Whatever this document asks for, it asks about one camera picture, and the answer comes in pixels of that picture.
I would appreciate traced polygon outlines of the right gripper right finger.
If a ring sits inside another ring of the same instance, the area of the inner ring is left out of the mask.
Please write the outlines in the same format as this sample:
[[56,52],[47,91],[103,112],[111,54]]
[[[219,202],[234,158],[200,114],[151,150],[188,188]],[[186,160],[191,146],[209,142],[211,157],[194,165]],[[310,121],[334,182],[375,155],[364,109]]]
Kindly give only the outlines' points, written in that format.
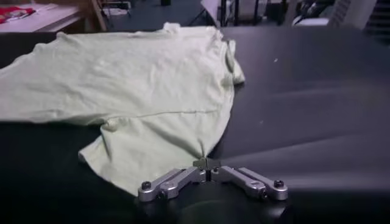
[[213,164],[210,170],[210,179],[220,183],[231,183],[242,189],[252,198],[275,201],[288,199],[288,187],[282,180],[271,180],[245,167],[232,168]]

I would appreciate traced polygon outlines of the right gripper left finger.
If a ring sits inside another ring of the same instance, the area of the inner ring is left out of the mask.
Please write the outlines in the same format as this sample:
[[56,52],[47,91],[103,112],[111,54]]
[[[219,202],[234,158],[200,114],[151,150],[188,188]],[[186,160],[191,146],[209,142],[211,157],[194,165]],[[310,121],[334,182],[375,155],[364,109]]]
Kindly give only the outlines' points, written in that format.
[[205,158],[193,162],[186,169],[172,169],[154,181],[144,181],[138,188],[139,201],[153,201],[158,197],[172,199],[179,195],[183,187],[190,183],[207,180],[207,160]]

